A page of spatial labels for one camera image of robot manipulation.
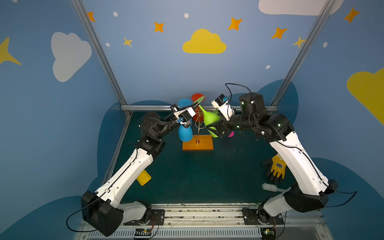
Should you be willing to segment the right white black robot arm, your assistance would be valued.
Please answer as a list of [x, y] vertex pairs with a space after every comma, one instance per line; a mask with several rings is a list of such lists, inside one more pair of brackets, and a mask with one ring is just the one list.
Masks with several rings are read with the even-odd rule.
[[257, 218], [268, 224], [271, 218], [288, 211], [306, 213], [326, 206], [328, 195], [338, 184], [317, 168], [302, 146], [289, 119], [283, 114], [270, 115], [263, 96], [247, 93], [239, 97], [241, 114], [235, 114], [224, 95], [212, 101], [218, 115], [205, 114], [207, 130], [215, 137], [229, 136], [232, 131], [252, 131], [265, 139], [293, 174], [296, 183], [285, 192], [265, 200], [257, 210]]

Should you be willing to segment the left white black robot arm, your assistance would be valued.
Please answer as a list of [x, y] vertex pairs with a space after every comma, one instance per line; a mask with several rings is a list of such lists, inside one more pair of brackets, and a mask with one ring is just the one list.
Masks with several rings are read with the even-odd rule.
[[162, 119], [156, 112], [149, 112], [139, 124], [142, 137], [124, 165], [94, 193], [86, 191], [81, 198], [83, 220], [104, 236], [112, 235], [122, 223], [140, 221], [147, 223], [151, 205], [134, 201], [120, 208], [123, 196], [139, 175], [160, 155], [165, 142], [163, 137], [181, 126], [191, 125], [192, 108], [171, 113]]

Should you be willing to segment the pink wine glass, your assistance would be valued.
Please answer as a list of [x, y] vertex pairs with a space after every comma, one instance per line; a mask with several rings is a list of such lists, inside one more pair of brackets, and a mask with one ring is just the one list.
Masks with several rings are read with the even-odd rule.
[[234, 136], [234, 134], [235, 134], [234, 131], [232, 131], [232, 132], [228, 135], [228, 137], [231, 138], [231, 137]]

